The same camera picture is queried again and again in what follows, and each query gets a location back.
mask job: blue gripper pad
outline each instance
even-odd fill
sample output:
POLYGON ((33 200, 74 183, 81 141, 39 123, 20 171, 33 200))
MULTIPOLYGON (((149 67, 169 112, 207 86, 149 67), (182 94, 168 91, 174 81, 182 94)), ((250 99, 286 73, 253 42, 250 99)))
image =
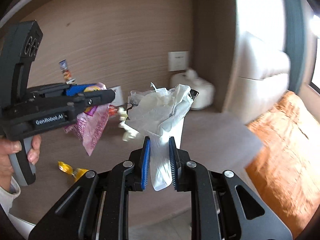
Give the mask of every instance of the blue gripper pad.
POLYGON ((95 84, 72 85, 69 89, 67 89, 67 96, 74 96, 77 93, 83 92, 86 87, 94 85, 95 84))

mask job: white container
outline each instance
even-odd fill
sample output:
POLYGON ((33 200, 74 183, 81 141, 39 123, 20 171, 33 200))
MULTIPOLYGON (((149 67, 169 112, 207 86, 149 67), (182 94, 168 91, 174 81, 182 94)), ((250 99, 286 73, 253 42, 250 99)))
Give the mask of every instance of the white container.
POLYGON ((200 110, 210 106, 213 102, 214 86, 208 81, 199 78, 196 71, 188 69, 185 73, 175 74, 171 77, 171 87, 176 85, 188 85, 199 92, 191 105, 192 110, 200 110))

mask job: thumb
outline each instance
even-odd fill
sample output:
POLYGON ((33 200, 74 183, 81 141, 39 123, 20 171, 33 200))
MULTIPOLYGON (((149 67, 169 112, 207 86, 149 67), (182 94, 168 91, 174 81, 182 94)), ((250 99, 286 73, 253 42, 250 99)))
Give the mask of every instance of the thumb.
POLYGON ((21 150, 22 146, 19 141, 12 142, 8 139, 0 139, 0 155, 17 153, 21 150))

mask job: electrical outlet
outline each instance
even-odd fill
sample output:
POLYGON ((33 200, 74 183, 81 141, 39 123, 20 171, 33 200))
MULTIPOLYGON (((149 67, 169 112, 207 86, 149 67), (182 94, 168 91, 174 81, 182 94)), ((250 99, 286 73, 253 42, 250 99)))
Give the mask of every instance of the electrical outlet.
POLYGON ((189 52, 175 51, 168 53, 169 71, 185 70, 188 68, 189 52))
POLYGON ((111 102, 111 104, 113 106, 122 106, 124 104, 124 101, 123 101, 123 97, 122 97, 122 90, 121 90, 121 87, 120 86, 117 86, 117 87, 113 87, 113 88, 110 88, 112 89, 114 92, 116 92, 116 97, 115 99, 111 102))

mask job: teal curtain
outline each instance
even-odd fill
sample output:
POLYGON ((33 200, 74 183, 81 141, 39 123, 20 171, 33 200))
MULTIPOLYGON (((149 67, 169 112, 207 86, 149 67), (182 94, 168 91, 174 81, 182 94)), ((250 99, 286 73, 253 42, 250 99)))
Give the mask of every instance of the teal curtain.
POLYGON ((284 0, 286 17, 286 40, 284 52, 291 68, 289 90, 300 90, 304 73, 305 28, 301 0, 284 0))

